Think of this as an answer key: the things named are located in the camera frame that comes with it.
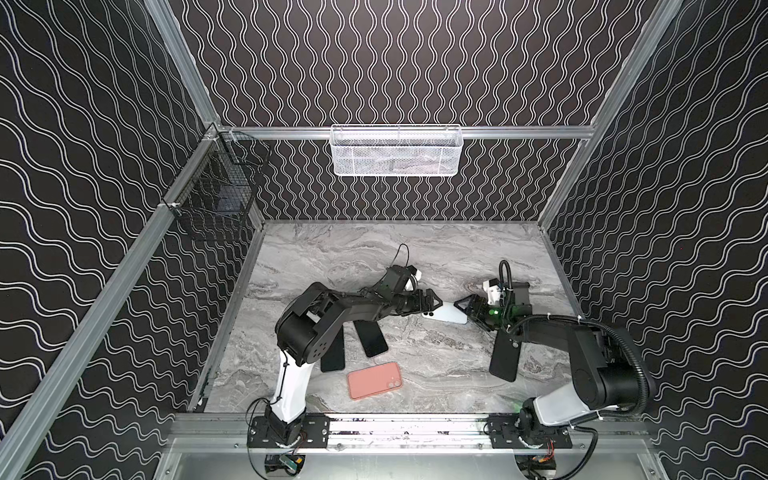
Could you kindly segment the white smartphone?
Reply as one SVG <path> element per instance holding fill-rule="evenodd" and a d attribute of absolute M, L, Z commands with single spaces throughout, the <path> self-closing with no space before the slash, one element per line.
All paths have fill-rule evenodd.
<path fill-rule="evenodd" d="M 432 311 L 422 313 L 421 316 L 429 320 L 458 325 L 464 325 L 468 321 L 466 313 L 451 303 L 443 303 Z"/>

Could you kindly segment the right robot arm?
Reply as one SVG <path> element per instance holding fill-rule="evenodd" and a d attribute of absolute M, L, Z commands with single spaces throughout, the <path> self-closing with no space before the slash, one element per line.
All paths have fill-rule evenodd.
<path fill-rule="evenodd" d="M 554 427 L 604 416 L 632 417 L 646 410 L 656 386 L 626 329 L 582 316 L 537 314 L 526 282 L 492 279 L 483 288 L 482 295 L 466 296 L 453 307 L 495 335 L 491 375 L 516 381 L 525 344 L 568 355 L 570 382 L 528 401 L 530 419 Z"/>

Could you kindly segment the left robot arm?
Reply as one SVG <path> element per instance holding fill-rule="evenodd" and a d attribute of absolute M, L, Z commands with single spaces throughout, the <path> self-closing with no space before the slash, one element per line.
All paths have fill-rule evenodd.
<path fill-rule="evenodd" d="M 344 325 L 351 323 L 367 357 L 388 351 L 379 326 L 387 317 L 429 313 L 443 305 L 431 289 L 418 285 L 413 265 L 393 265 L 373 285 L 342 292 L 312 283 L 295 298 L 276 323 L 281 353 L 277 387 L 267 416 L 279 425 L 300 421 L 306 412 L 306 391 L 315 363 L 323 371 L 339 371 L 344 360 Z"/>

